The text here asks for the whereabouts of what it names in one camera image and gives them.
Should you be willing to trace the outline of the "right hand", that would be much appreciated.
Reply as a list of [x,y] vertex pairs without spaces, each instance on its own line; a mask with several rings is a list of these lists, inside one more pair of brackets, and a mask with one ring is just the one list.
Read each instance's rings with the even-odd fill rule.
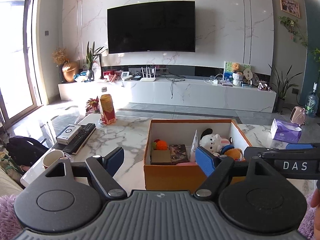
[[315,189],[315,191],[312,195],[310,206],[317,207],[319,204],[320,204],[320,192],[319,192],[319,189]]

